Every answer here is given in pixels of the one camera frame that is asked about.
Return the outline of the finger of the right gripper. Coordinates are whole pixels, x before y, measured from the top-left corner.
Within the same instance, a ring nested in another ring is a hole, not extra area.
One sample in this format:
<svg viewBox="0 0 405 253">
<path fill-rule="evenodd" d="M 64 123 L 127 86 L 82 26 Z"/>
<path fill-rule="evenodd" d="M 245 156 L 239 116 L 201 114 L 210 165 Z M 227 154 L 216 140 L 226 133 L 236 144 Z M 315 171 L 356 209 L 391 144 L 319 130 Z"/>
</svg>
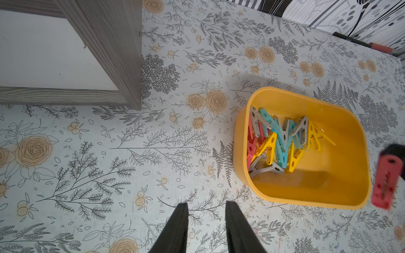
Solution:
<svg viewBox="0 0 405 253">
<path fill-rule="evenodd" d="M 400 177 L 402 180 L 405 180 L 405 146 L 397 143 L 390 144 L 382 152 L 380 152 L 379 160 L 385 155 L 396 156 L 402 161 L 403 166 Z"/>
</svg>

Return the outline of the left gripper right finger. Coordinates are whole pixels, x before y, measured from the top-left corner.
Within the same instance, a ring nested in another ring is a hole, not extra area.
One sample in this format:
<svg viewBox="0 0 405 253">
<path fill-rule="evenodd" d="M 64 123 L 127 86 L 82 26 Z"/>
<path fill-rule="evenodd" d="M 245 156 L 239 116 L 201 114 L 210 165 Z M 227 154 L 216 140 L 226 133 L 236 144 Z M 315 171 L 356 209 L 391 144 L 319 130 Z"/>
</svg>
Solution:
<svg viewBox="0 0 405 253">
<path fill-rule="evenodd" d="M 225 221 L 229 253 L 266 252 L 236 202 L 226 202 Z"/>
</svg>

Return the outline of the yellow plastic storage box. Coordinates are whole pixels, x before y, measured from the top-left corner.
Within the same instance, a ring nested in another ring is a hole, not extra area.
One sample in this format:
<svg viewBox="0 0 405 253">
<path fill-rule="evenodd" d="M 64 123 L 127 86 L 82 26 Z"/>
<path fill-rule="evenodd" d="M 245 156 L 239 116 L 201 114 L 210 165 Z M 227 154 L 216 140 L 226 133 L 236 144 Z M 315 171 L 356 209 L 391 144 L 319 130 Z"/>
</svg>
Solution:
<svg viewBox="0 0 405 253">
<path fill-rule="evenodd" d="M 251 178 L 247 167 L 251 107 L 282 119 L 307 116 L 325 132 L 320 150 L 305 151 L 293 172 L 265 172 Z M 233 167 L 243 184 L 271 202 L 356 210 L 365 206 L 372 192 L 367 140 L 358 118 L 346 108 L 275 87 L 254 92 L 239 113 Z"/>
</svg>

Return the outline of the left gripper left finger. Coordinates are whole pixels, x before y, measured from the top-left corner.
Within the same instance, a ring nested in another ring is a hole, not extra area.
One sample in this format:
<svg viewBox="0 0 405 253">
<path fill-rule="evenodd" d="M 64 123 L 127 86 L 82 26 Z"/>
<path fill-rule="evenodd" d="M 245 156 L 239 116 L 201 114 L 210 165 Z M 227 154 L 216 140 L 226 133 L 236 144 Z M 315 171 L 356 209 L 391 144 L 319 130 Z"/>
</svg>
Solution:
<svg viewBox="0 0 405 253">
<path fill-rule="evenodd" d="M 188 238 L 188 204 L 175 208 L 150 253 L 185 253 Z"/>
</svg>

